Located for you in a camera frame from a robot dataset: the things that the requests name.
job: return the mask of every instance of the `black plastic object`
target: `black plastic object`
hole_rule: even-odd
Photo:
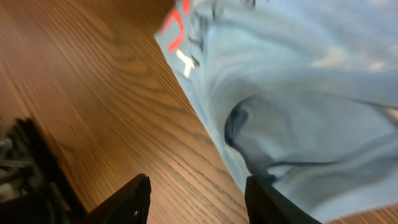
[[[320,224],[271,184],[260,183],[253,176],[246,180],[244,199],[250,224]]]
[[[6,152],[5,157],[0,157],[0,166],[11,167],[17,172],[0,178],[0,182],[18,180],[24,190],[19,197],[0,202],[1,223],[147,222],[151,187],[145,174],[135,176],[88,213],[32,120],[18,119],[8,138],[12,140],[12,149]]]

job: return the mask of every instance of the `wooden table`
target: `wooden table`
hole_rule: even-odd
[[[88,211],[146,173],[148,223],[247,223],[242,193],[154,41],[173,4],[0,0],[0,116],[39,122]],[[396,222],[394,211],[366,218]]]

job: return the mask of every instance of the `wooden floor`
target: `wooden floor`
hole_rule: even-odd
[[[40,123],[87,210],[146,173],[148,223],[248,223],[242,193],[153,39],[172,6],[0,0],[0,116]],[[346,223],[398,223],[396,211]]]

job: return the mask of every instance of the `light blue t-shirt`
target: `light blue t-shirt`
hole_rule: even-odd
[[[241,190],[321,222],[398,202],[398,1],[182,0],[155,38]]]

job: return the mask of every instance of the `wood grain surface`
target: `wood grain surface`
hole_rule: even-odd
[[[148,223],[248,223],[153,33],[171,0],[0,0],[0,116],[33,117],[87,210],[138,173]],[[336,223],[398,223],[396,208]]]

